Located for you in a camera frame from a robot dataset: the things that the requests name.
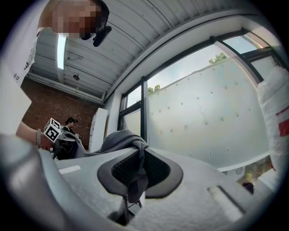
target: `white tape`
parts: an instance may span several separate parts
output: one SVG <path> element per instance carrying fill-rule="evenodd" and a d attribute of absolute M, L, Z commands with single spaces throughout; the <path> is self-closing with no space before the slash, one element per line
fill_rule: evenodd
<path fill-rule="evenodd" d="M 71 173 L 71 172 L 74 172 L 74 171 L 77 171 L 77 170 L 80 170 L 80 166 L 79 165 L 75 165 L 75 166 L 72 166 L 72 167 L 60 169 L 59 172 L 61 174 L 66 174 L 66 173 Z"/>

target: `window frame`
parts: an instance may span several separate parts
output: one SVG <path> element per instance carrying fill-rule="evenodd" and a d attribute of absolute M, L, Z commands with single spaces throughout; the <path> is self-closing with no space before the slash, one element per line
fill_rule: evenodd
<path fill-rule="evenodd" d="M 230 45 L 223 42 L 223 40 L 226 40 L 232 37 L 242 36 L 242 35 L 248 36 L 249 38 L 254 40 L 256 43 L 261 45 L 263 48 L 240 54 Z M 205 40 L 181 52 L 180 54 L 174 56 L 173 58 L 161 64 L 159 67 L 151 71 L 148 75 L 143 76 L 138 83 L 136 83 L 125 94 L 122 95 L 117 130 L 123 129 L 121 120 L 124 116 L 140 109 L 140 136 L 141 138 L 144 139 L 144 141 L 146 141 L 149 144 L 149 136 L 148 136 L 149 128 L 148 128 L 148 122 L 147 122 L 147 111 L 148 111 L 147 110 L 147 107 L 148 107 L 148 83 L 147 81 L 150 78 L 154 77 L 157 73 L 161 72 L 162 70 L 166 69 L 170 65 L 174 64 L 175 62 L 178 62 L 182 58 L 188 55 L 191 55 L 195 53 L 196 51 L 199 51 L 210 45 L 216 45 L 221 50 L 229 54 L 230 56 L 233 56 L 235 60 L 242 66 L 242 68 L 248 74 L 248 76 L 253 80 L 255 85 L 262 82 L 264 79 L 256 70 L 256 68 L 251 64 L 251 62 L 253 61 L 266 58 L 268 56 L 272 56 L 275 62 L 278 62 L 281 67 L 289 71 L 288 66 L 285 64 L 285 62 L 268 43 L 266 43 L 262 38 L 260 38 L 256 34 L 244 28 L 241 28 L 241 30 L 238 30 L 238 31 L 233 31 L 233 32 L 226 33 L 220 36 L 216 36 L 216 37 L 210 36 L 208 40 Z M 135 89 L 137 89 L 139 86 L 141 86 L 141 100 L 131 105 L 130 107 L 127 107 L 128 95 L 132 93 Z"/>

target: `ceiling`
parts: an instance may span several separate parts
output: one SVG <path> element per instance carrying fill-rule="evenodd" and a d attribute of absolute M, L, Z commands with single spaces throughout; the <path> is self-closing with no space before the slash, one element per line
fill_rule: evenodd
<path fill-rule="evenodd" d="M 92 39 L 68 39 L 65 69 L 56 63 L 57 35 L 42 31 L 37 41 L 33 79 L 47 79 L 54 86 L 64 84 L 102 102 L 125 70 L 159 38 L 178 26 L 214 12 L 248 8 L 232 0 L 105 0 L 111 33 L 99 47 Z"/>

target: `person's hand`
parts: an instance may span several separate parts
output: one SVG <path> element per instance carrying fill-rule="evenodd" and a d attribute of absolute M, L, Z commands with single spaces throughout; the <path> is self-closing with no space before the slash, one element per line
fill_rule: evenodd
<path fill-rule="evenodd" d="M 41 148 L 49 150 L 53 147 L 53 142 L 50 141 L 44 134 L 41 134 Z"/>

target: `headset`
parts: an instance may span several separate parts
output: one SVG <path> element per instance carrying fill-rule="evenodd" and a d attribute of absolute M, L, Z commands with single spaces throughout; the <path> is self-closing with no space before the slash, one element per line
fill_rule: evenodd
<path fill-rule="evenodd" d="M 110 26 L 107 26 L 107 20 L 109 15 L 109 9 L 107 5 L 102 1 L 99 0 L 100 6 L 101 6 L 101 26 L 98 27 L 96 23 L 96 28 L 94 33 L 82 33 L 80 34 L 80 37 L 83 40 L 88 40 L 92 37 L 93 34 L 96 34 L 93 38 L 93 45 L 95 47 L 98 47 L 104 39 L 108 36 L 110 31 L 112 31 L 112 28 Z"/>

